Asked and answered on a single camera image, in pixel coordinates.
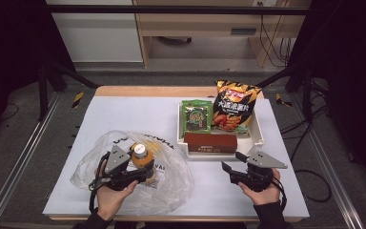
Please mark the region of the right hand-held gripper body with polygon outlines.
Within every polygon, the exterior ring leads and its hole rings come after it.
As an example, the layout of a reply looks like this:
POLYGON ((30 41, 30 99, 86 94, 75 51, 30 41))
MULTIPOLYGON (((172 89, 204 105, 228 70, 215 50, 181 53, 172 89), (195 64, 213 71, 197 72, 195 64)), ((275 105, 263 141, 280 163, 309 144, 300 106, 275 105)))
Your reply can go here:
POLYGON ((231 183, 238 184, 241 182, 255 192, 264 191, 273 183, 273 168, 288 168, 283 162, 261 151, 256 151, 247 157, 247 162, 244 162, 247 164, 247 172, 242 173, 232 170, 233 181, 231 183))

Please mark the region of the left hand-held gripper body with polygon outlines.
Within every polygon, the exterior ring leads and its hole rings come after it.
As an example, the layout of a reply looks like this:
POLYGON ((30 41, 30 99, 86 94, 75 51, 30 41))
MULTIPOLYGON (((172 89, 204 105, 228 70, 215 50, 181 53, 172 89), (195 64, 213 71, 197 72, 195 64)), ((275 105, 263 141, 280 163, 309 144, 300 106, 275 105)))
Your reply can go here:
POLYGON ((106 185, 114 191, 122 191, 135 180, 138 183, 145 182, 145 169, 128 169, 131 160, 132 151, 127 152, 113 145, 112 149, 101 157, 90 190, 95 191, 106 185))

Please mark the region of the white plastic tray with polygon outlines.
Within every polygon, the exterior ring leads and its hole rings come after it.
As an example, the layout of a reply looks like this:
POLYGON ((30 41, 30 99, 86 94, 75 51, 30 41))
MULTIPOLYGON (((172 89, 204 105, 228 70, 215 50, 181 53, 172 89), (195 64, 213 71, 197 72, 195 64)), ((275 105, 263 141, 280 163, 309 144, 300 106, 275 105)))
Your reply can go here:
MULTIPOLYGON (((256 105, 253 110, 253 116, 249 124, 250 136, 237 136, 237 151, 250 156, 252 153, 255 153, 259 150, 265 143, 263 134, 262 134, 262 126, 260 123, 260 119, 263 116, 259 105, 256 105)), ((234 154, 206 154, 199 152, 190 152, 188 149, 188 144, 184 142, 184 136, 182 135, 182 104, 179 104, 178 107, 178 124, 177 124, 177 144, 179 148, 186 154, 186 156, 190 159, 196 160, 235 160, 234 154)), ((211 130, 210 134, 223 134, 223 135, 234 135, 229 134, 227 132, 219 131, 219 130, 211 130)))

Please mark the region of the orange juice bottle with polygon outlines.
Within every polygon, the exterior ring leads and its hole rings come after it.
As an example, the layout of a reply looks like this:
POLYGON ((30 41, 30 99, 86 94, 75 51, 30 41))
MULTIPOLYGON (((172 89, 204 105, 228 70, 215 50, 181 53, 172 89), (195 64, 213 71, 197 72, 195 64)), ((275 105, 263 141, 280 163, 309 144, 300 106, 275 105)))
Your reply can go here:
POLYGON ((142 143, 132 145, 132 163, 137 168, 137 165, 146 164, 154 160, 153 153, 142 143))

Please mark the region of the clear plastic bag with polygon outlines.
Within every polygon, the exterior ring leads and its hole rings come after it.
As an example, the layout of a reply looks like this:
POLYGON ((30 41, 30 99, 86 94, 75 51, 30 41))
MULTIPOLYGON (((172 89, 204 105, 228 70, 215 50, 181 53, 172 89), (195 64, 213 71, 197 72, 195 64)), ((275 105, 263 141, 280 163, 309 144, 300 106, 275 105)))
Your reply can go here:
MULTIPOLYGON (((101 157, 117 145, 122 150, 132 151, 132 145, 142 143, 153 153, 156 177, 153 182, 140 182, 123 201, 118 211, 120 215, 166 215, 190 198, 193 192, 193 178, 186 160, 179 149, 166 140, 140 133, 111 131, 100 136, 93 148, 79 161, 71 183, 91 193, 90 207, 96 206, 97 190, 91 191, 90 184, 101 157)), ((129 170, 136 167, 130 161, 129 170)))

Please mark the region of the brown rectangular box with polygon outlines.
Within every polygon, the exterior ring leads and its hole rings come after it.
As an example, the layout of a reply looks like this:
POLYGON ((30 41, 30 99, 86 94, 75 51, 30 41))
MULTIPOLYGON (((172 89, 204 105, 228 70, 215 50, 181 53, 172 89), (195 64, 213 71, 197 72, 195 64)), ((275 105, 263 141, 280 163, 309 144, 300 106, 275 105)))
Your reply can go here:
POLYGON ((234 154, 237 149, 235 135, 186 133, 184 142, 188 144, 190 152, 234 154))

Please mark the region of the black orange chip bag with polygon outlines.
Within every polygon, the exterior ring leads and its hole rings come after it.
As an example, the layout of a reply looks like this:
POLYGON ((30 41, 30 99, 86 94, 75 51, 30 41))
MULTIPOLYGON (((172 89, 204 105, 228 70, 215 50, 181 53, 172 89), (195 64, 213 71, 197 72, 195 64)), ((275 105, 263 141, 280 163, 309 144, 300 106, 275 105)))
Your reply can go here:
POLYGON ((238 136, 250 136, 249 123, 261 89, 240 82, 217 80, 212 128, 238 136))

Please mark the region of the green seaweed snack packet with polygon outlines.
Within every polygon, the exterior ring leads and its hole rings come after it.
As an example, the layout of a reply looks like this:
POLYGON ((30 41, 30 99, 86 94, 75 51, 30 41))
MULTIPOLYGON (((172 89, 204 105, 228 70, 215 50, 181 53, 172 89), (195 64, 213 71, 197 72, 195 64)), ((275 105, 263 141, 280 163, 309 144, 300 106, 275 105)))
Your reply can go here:
POLYGON ((186 133, 209 134, 211 132, 212 102, 208 100, 182 101, 182 135, 186 133))

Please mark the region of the person's right hand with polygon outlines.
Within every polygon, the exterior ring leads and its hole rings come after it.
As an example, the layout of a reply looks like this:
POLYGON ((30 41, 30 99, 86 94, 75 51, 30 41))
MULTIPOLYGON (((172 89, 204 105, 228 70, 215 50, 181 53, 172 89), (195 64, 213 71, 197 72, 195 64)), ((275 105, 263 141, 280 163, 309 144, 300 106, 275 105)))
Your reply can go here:
POLYGON ((280 190, 273 184, 262 192, 255 192, 241 182, 238 183, 238 186, 242 189, 243 193, 252 200, 254 205, 275 203, 278 202, 280 198, 280 190))

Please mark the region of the person's left hand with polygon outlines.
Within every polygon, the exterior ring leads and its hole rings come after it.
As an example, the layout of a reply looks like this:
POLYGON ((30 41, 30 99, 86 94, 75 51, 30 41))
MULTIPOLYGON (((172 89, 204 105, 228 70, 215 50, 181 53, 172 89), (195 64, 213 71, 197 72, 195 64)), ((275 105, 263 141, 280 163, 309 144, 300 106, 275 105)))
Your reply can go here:
POLYGON ((111 220, 121 208, 123 201, 135 189, 138 182, 135 180, 122 191, 114 191, 106 185, 97 190, 97 215, 103 220, 111 220))

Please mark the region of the white table mat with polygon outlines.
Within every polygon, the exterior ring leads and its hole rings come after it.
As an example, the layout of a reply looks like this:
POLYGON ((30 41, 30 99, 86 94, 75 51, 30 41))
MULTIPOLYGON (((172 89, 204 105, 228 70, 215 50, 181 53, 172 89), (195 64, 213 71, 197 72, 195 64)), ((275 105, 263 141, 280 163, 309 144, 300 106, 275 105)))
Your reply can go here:
MULTIPOLYGON (((71 175, 82 157, 103 134, 112 131, 131 131, 154 135, 177 146, 179 97, 96 96, 83 119, 71 152, 51 193, 43 213, 51 219, 83 219, 89 214, 90 192, 71 184, 71 175)), ((284 210, 286 220, 297 222, 310 214, 295 177, 270 101, 258 99, 254 107, 258 129, 264 139, 261 150, 288 167, 282 169, 281 182, 287 195, 284 210)), ((193 175, 192 196, 186 203, 167 214, 130 213, 128 205, 142 199, 130 195, 116 216, 123 220, 167 221, 250 221, 256 213, 249 198, 230 183, 229 175, 221 168, 220 159, 196 158, 187 160, 193 175)))

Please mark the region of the black metal stand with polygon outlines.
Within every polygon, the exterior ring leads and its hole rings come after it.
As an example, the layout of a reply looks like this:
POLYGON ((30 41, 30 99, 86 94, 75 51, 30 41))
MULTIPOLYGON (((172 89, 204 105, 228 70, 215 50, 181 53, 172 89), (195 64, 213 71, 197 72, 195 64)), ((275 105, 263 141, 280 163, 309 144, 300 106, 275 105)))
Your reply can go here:
POLYGON ((302 113, 308 123, 313 122, 313 112, 311 105, 311 91, 312 91, 312 74, 308 65, 301 65, 295 63, 286 67, 284 70, 274 74, 273 76, 263 80, 257 84, 258 88, 265 88, 270 84, 276 82, 285 76, 289 76, 289 79, 285 85, 285 89, 288 93, 296 92, 300 86, 302 90, 302 113))
POLYGON ((50 83, 56 92, 64 92, 67 84, 63 79, 63 75, 70 76, 72 79, 82 83, 83 85, 97 89, 99 84, 96 84, 89 79, 78 74, 76 70, 67 68, 57 62, 43 63, 38 71, 38 86, 40 100, 40 116, 39 121, 43 120, 49 112, 48 90, 47 83, 50 83))

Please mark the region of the white cabinet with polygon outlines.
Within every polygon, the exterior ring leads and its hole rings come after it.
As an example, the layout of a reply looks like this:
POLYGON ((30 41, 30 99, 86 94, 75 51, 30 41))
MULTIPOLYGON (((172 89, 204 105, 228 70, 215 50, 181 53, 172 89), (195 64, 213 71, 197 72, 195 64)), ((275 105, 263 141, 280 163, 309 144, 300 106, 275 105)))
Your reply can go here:
POLYGON ((54 13, 52 17, 73 62, 142 61, 133 13, 54 13))

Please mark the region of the black horizontal bar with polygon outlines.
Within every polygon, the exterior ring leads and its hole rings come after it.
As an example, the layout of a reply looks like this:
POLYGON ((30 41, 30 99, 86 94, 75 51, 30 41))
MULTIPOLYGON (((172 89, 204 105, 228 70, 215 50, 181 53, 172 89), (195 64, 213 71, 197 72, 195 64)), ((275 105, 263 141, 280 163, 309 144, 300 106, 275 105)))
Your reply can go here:
POLYGON ((163 14, 240 14, 307 15, 308 8, 212 7, 212 6, 121 6, 121 5, 47 5, 58 13, 163 13, 163 14))

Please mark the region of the aluminium floor rail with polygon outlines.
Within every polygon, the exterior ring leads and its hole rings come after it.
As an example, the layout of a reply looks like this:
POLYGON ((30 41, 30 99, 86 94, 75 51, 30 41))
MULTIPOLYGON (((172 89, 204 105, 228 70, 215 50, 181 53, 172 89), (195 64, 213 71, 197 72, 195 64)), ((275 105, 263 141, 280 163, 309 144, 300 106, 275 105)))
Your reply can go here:
POLYGON ((29 137, 25 147, 23 148, 23 151, 17 158, 16 163, 10 171, 10 174, 7 176, 4 185, 0 190, 0 218, 5 208, 7 207, 8 202, 17 184, 21 179, 21 176, 26 170, 42 135, 45 133, 47 126, 51 121, 51 117, 57 108, 61 96, 62 94, 57 92, 54 92, 52 94, 47 113, 40 121, 37 122, 31 136, 29 137))
MULTIPOLYGON (((318 116, 318 109, 325 112, 328 111, 328 107, 324 102, 323 95, 312 95, 307 101, 307 105, 312 105, 313 108, 313 120, 314 117, 318 116)), ((300 118, 304 118, 305 114, 303 112, 303 100, 299 94, 290 94, 290 98, 294 102, 295 110, 299 114, 300 118)), ((317 127, 317 121, 314 124, 304 124, 306 129, 306 139, 308 139, 308 145, 312 148, 312 152, 315 156, 316 163, 320 169, 320 173, 323 175, 324 180, 326 180, 328 186, 330 187, 332 197, 331 199, 335 201, 337 210, 342 216, 348 229, 364 229, 363 222, 356 211, 355 206, 352 203, 350 196, 348 195, 345 186, 343 185, 338 172, 336 171, 334 165, 330 161, 328 155, 326 154, 322 142, 319 140, 314 127, 317 127)))

